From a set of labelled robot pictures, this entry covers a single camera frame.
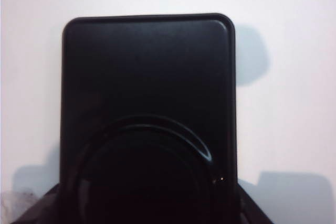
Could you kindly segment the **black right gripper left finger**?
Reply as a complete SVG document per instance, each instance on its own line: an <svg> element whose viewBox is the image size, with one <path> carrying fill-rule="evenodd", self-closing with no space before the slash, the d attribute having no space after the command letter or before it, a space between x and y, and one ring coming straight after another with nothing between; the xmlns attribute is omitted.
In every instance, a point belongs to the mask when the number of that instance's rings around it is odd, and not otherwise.
<svg viewBox="0 0 336 224"><path fill-rule="evenodd" d="M59 184L56 184L11 223L61 223L58 212L58 191Z"/></svg>

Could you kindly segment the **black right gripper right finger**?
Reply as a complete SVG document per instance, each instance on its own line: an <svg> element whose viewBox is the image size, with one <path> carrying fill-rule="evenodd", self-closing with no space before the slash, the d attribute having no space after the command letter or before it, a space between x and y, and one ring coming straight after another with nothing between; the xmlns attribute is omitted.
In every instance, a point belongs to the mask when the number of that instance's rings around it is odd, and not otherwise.
<svg viewBox="0 0 336 224"><path fill-rule="evenodd" d="M261 209L256 201L261 194L258 185L246 180L238 180L238 192L240 197L239 223L244 224L272 224L273 221Z"/></svg>

